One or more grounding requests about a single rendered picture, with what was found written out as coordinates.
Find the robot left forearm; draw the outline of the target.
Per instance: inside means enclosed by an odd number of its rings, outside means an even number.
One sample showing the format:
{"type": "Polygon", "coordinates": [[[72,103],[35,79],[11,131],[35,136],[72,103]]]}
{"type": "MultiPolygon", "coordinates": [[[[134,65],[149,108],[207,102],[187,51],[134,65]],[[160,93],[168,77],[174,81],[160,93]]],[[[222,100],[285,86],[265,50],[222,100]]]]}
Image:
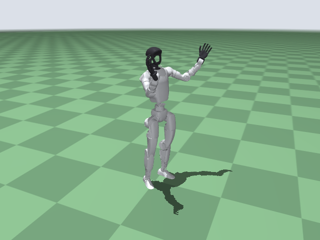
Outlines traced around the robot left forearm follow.
{"type": "Polygon", "coordinates": [[[194,76],[195,73],[201,68],[203,61],[203,59],[199,58],[198,62],[186,73],[189,73],[190,77],[194,76]]]}

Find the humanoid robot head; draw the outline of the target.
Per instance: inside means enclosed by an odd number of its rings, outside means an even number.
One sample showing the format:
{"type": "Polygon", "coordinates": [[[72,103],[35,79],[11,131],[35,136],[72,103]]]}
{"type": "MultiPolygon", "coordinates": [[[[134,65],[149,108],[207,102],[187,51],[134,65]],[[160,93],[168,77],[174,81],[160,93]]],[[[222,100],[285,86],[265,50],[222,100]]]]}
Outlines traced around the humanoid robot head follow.
{"type": "Polygon", "coordinates": [[[146,51],[146,53],[145,53],[146,56],[150,55],[150,57],[152,58],[152,60],[153,60],[152,66],[155,67],[154,70],[160,70],[160,69],[161,69],[161,68],[158,66],[158,65],[161,63],[161,61],[162,61],[162,56],[161,56],[161,54],[162,54],[162,50],[159,49],[158,47],[150,47],[150,48],[146,51]],[[150,54],[151,54],[151,55],[150,55],[150,54]],[[159,56],[159,62],[156,62],[156,61],[155,61],[154,58],[155,58],[156,56],[159,56]]]}

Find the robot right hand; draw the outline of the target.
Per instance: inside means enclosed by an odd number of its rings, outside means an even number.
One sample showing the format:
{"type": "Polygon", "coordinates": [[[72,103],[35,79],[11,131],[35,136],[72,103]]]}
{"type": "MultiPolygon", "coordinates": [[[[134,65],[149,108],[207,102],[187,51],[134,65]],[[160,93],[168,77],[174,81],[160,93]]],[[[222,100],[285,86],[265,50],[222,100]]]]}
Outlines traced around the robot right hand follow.
{"type": "Polygon", "coordinates": [[[150,58],[150,55],[151,54],[149,54],[146,58],[146,66],[147,66],[148,71],[150,72],[150,76],[153,78],[154,81],[157,81],[158,80],[157,71],[154,70],[154,68],[152,66],[152,58],[150,58]]]}

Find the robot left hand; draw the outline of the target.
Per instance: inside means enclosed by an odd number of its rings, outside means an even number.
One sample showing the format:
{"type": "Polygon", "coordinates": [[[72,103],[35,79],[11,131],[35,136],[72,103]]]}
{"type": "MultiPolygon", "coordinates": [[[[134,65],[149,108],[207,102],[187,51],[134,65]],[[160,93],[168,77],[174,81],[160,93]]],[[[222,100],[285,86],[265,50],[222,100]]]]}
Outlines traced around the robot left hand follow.
{"type": "MultiPolygon", "coordinates": [[[[203,45],[202,50],[201,50],[201,45],[200,45],[200,47],[199,47],[199,57],[198,57],[198,59],[197,59],[197,62],[199,61],[199,58],[200,58],[200,59],[203,60],[203,63],[204,63],[205,58],[208,56],[209,52],[210,52],[211,49],[212,49],[212,47],[210,48],[210,45],[209,45],[209,44],[207,44],[206,47],[205,47],[205,45],[206,45],[206,43],[203,45]],[[208,45],[209,45],[209,47],[207,48],[208,45]],[[205,47],[205,49],[204,49],[204,47],[205,47]],[[207,48],[207,50],[206,50],[206,48],[207,48]],[[210,48],[210,49],[209,49],[209,48],[210,48]],[[209,51],[208,51],[208,49],[209,49],[209,51]],[[205,51],[205,50],[206,50],[206,51],[205,51]],[[207,52],[207,51],[208,51],[208,52],[207,52]]],[[[202,63],[202,64],[203,64],[203,63],[202,63]]]]}

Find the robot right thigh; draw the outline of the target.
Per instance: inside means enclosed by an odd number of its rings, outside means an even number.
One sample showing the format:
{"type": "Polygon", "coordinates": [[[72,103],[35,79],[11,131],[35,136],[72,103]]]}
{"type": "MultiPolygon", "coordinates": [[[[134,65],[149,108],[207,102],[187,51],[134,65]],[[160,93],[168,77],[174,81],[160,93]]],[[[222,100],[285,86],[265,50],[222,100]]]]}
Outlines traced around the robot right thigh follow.
{"type": "Polygon", "coordinates": [[[155,115],[150,116],[144,121],[145,127],[149,129],[146,134],[147,137],[147,154],[155,156],[156,147],[159,137],[159,123],[155,115]]]}

